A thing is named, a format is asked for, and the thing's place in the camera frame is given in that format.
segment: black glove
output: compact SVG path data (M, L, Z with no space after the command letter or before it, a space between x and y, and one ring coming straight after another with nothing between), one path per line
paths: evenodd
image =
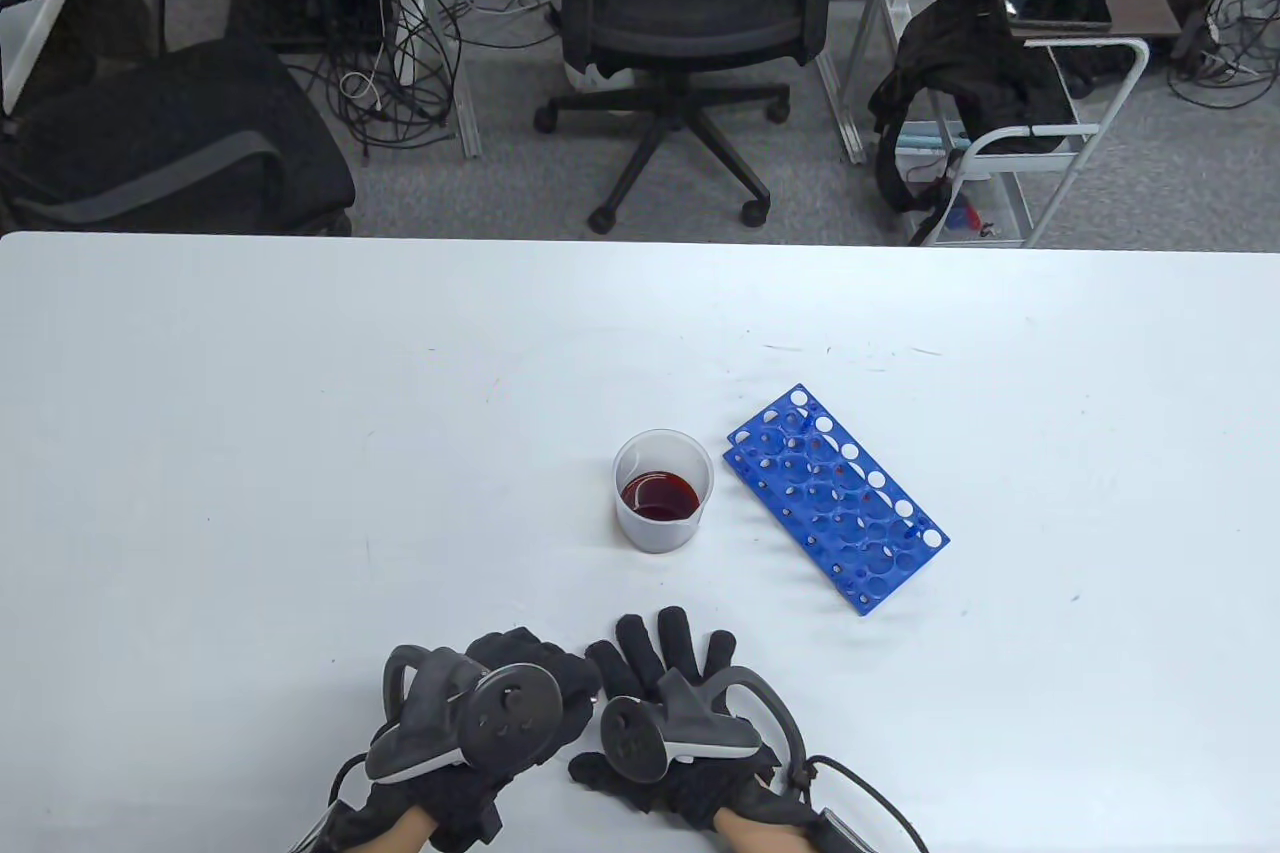
M561 747L582 735L591 719L593 698L600 689L600 675L594 663L563 652L554 643L540 642L524 626L481 637L467 647L466 654L490 670L512 663L534 663L559 684L563 717L544 752L530 766L545 763ZM404 783L374 784L364 809L342 811L334 816L326 839L334 850L367 843L387 833L407 808L417 806L439 825L431 835L431 845L444 853L461 853L476 840L488 843L502 827L494 799L512 779L462 763Z
M678 606L669 606L658 613L662 660L649 642L644 620L635 613L618 620L617 637L617 647L600 640L586 649L586 656L600 667L605 695L636 697L650 702L658 702L658 679L668 669L680 670L692 685L701 685L730 665L737 646L732 633L717 630L707 644L707 660L699 671L689 617ZM724 697L717 697L713 708L728 715ZM695 830L710 830L718 811L736 808L744 794L765 793L764 785L773 781L777 768L778 758L765 745L755 756L741 760L673 762L658 783L627 780L613 770L603 753L581 753L573 757L568 774L588 789L620 797L645 813L664 807Z

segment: white cable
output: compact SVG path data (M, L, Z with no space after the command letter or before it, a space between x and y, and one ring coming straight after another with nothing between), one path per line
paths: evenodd
M375 108L378 108L378 111L381 113L383 95L379 93L378 85L374 81L374 77L378 76L378 68L381 65L383 54L387 50L387 0L378 0L378 18L381 22L383 33L381 33L381 41L378 45L378 56L374 58L374 68L367 73L361 70L347 70L346 73L343 73L342 79L338 79L338 90L340 91L343 97L347 97L352 102L357 102L357 100L367 97L367 95L370 93L374 93L374 105ZM347 91L347 81L351 79L352 76L357 76L360 77L360 79L365 81L364 88L361 88L357 93L348 93Z

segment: glove finger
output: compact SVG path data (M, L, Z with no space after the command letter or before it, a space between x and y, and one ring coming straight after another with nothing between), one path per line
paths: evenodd
M502 634L499 633L485 633L480 639L476 639L467 647L466 654L475 660L481 666L490 666L488 658L492 658L494 644L502 640Z
M636 809L648 813L657 797L654 784L632 783L609 765L604 753L580 753L568 761L568 775L595 793L627 800Z
M735 649L737 649L737 637L728 630L716 630L707 643L707 660L703 662L703 681L709 680L731 665ZM712 710L717 713L728 715L726 693L721 693L712 701Z
M691 684L703 681L694 658L694 638L689 631L689 615L678 606L658 613L658 646L668 670L680 670Z
M631 670L640 680L645 697L652 699L658 692L658 680L662 679L666 670L663 670L662 660L653 651L649 629L639 616L627 613L618 620L617 634L622 656L631 663Z
M467 647L467 656L494 670L536 658L540 640L525 626L507 633L486 633Z
M604 683L604 695L613 697L644 697L644 688L640 678L627 666L622 653L607 639L593 643L586 648L586 658L595 663L600 671L600 680Z
M572 653L554 653L541 666L556 678L563 702L594 697L600 692L600 667Z

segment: blue object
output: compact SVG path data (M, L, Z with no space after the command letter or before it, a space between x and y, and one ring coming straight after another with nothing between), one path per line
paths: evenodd
M724 460L859 613L951 540L804 383L728 434Z

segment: floor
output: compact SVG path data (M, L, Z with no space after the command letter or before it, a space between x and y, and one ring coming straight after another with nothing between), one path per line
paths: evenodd
M221 33L229 0L170 0L169 40L195 44ZM844 58L858 3L833 6L829 44ZM535 38L538 17L504 27L502 41ZM484 159L465 161L457 143L424 152L349 150L366 236L581 240L584 219L608 193L637 136L635 117L562 117L561 131L532 131L534 108L567 91L558 45L504 53L468 47ZM867 92L887 70L874 50ZM900 227L864 167L842 158L817 68L773 63L750 79L792 85L786 127L759 109L718 113L741 154L773 193L762 231L737 222L744 191L692 137L659 150L623 204L612 240L896 245ZM1143 81L1111 136L1069 196L1046 246L1057 248L1280 250L1271 143L1280 131L1280 90L1247 111L1216 113L1172 99L1162 76ZM337 131L339 141L343 132ZM1047 184L1029 184L1043 193Z

